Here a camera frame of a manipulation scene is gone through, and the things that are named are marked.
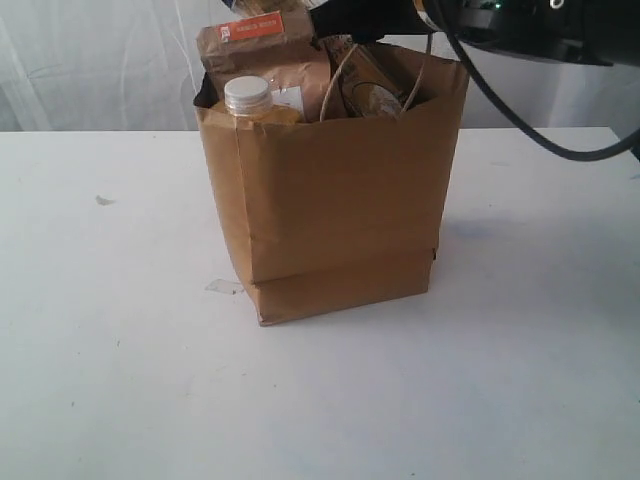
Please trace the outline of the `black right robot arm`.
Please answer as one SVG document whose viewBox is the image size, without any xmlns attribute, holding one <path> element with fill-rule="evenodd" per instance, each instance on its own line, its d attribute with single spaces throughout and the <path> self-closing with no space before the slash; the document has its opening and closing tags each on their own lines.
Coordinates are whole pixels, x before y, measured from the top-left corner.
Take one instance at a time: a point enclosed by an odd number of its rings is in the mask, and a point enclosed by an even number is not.
<svg viewBox="0 0 640 480">
<path fill-rule="evenodd" d="M 639 65 L 637 1 L 327 1 L 310 10 L 319 38 L 427 35 L 517 58 L 579 65 Z"/>
</svg>

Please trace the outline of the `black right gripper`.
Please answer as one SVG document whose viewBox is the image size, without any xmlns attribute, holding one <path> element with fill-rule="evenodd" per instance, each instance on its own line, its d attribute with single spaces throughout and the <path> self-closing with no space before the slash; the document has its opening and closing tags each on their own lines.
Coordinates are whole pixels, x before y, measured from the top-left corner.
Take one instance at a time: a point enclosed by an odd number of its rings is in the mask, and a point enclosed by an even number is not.
<svg viewBox="0 0 640 480">
<path fill-rule="evenodd" d="M 309 15 L 318 39 L 349 35 L 356 43 L 372 43 L 387 35 L 435 32 L 410 0 L 331 0 Z"/>
</svg>

